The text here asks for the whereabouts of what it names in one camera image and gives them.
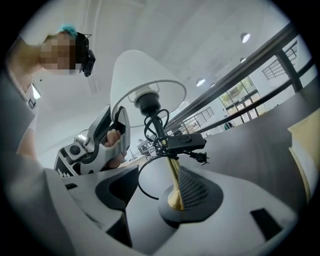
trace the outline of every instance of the black pad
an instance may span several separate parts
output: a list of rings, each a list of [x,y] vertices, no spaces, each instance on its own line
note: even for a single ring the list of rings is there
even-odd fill
[[[138,166],[101,181],[95,187],[98,199],[107,207],[125,212],[127,204],[138,187]]]
[[[250,212],[255,223],[260,228],[266,241],[278,234],[282,228],[278,225],[275,219],[267,212],[266,209],[258,209]]]
[[[180,166],[179,186],[184,210],[175,210],[168,204],[173,185],[159,198],[158,210],[163,220],[173,228],[180,223],[203,222],[214,214],[223,202],[222,189],[214,182]]]
[[[74,183],[69,183],[69,184],[65,184],[65,188],[67,190],[71,190],[71,189],[74,189],[74,188],[77,188],[78,186]]]
[[[122,214],[121,218],[106,233],[120,243],[132,248],[132,241],[125,213]]]

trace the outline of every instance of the black cable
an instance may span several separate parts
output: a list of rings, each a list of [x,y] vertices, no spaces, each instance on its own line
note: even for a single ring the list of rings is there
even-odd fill
[[[147,192],[145,192],[142,187],[140,186],[140,183],[139,183],[139,177],[140,177],[140,173],[141,171],[143,170],[143,168],[145,168],[145,166],[149,163],[151,163],[152,161],[156,160],[156,159],[159,159],[159,158],[162,158],[162,156],[155,156],[154,158],[148,160],[144,165],[141,166],[140,170],[139,170],[139,173],[138,173],[138,187],[139,189],[141,190],[142,193],[144,193],[147,197],[151,198],[151,199],[154,199],[154,200],[159,200],[158,197],[154,197],[152,195],[149,195]]]
[[[161,112],[166,112],[166,120],[164,122],[164,125],[163,125],[163,121],[162,119],[158,116]],[[143,168],[151,163],[152,161],[156,160],[156,159],[159,159],[159,158],[163,158],[163,157],[167,157],[167,158],[171,158],[171,159],[175,159],[175,160],[178,160],[179,157],[176,153],[170,153],[168,151],[168,148],[167,148],[167,144],[163,144],[162,141],[166,141],[168,138],[170,138],[171,136],[163,136],[163,137],[158,137],[158,135],[152,130],[150,129],[150,125],[153,123],[153,121],[155,119],[157,119],[161,125],[163,126],[163,129],[166,128],[167,124],[168,124],[168,121],[169,121],[169,111],[167,109],[161,109],[159,111],[157,111],[156,113],[154,113],[153,115],[148,115],[145,117],[144,119],[144,130],[143,130],[143,133],[144,133],[144,136],[145,138],[152,142],[152,145],[155,149],[155,153],[156,153],[156,156],[153,157],[152,159],[148,160],[139,170],[139,173],[138,173],[138,187],[139,189],[142,191],[142,193],[144,193],[147,197],[151,198],[151,199],[154,199],[154,200],[159,200],[159,198],[157,197],[154,197],[152,195],[149,195],[147,192],[145,192],[142,187],[140,186],[140,183],[139,183],[139,176],[140,176],[140,173],[141,171],[143,170]],[[154,136],[155,136],[155,139],[151,139],[147,136],[147,131],[151,132]],[[183,151],[183,152],[180,152],[179,154],[186,154],[186,155],[189,155],[189,157],[197,160],[198,162],[200,163],[207,163],[207,153],[205,154],[202,154],[202,153],[194,153],[194,152],[188,152],[188,151]]]

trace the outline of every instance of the railing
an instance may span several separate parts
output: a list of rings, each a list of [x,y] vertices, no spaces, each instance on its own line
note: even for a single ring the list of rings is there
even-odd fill
[[[192,134],[201,128],[214,115],[211,107],[206,108],[200,113],[189,117],[187,120],[179,123],[178,126],[167,132],[168,135]]]
[[[312,66],[314,65],[314,61],[311,59],[302,69],[300,69],[297,72],[297,76],[300,78],[302,77]],[[258,99],[257,101],[255,101],[254,103],[252,103],[251,105],[239,110],[238,112],[229,115],[228,117],[217,121],[211,125],[208,125],[207,127],[198,130],[198,133],[204,133],[210,129],[213,129],[215,127],[218,127],[220,125],[225,124],[226,122],[229,122],[237,117],[240,117],[241,115],[243,115],[244,113],[247,113],[250,110],[255,109],[256,107],[260,106],[261,104],[267,102],[268,100],[270,100],[271,98],[273,98],[274,96],[278,95],[279,93],[281,93],[282,91],[284,91],[285,89],[287,89],[289,86],[291,86],[293,84],[293,79],[290,78],[288,79],[285,83],[283,83],[282,85],[280,85],[277,89],[271,91],[270,93],[268,93],[267,95],[265,95],[264,97]]]
[[[298,32],[295,30],[294,26],[289,23],[264,45],[262,45],[257,51],[251,54],[245,62],[231,70],[226,76],[221,78],[214,87],[210,88],[195,101],[193,101],[189,106],[187,106],[183,111],[173,117],[169,121],[165,131],[167,132],[172,130],[173,127],[177,126],[184,119],[187,119],[200,109],[204,108],[210,102],[214,101],[224,92],[239,83],[242,79],[250,75],[274,55],[278,58],[289,78],[292,79],[294,91],[299,91],[302,88],[300,79],[297,77],[297,72],[295,72],[295,69],[288,59],[288,56],[282,50],[282,48],[290,43],[297,35]]]
[[[292,65],[295,65],[295,63],[293,61],[297,59],[297,50],[298,50],[297,45],[298,45],[298,42],[295,41],[293,43],[293,45],[291,45],[285,51],[285,54],[288,56]],[[274,62],[272,62],[268,67],[266,67],[264,70],[262,70],[262,72],[264,73],[265,77],[268,80],[270,80],[272,78],[276,78],[276,77],[281,76],[286,73],[284,71],[283,67],[281,66],[279,60],[277,60],[277,59]]]

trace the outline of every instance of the teal hair clip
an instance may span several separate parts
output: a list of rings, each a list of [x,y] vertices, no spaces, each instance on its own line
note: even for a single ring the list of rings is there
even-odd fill
[[[78,35],[76,28],[74,25],[72,24],[68,24],[68,23],[62,23],[58,33],[62,32],[62,31],[68,31],[70,35],[72,35],[73,37],[76,37]]]

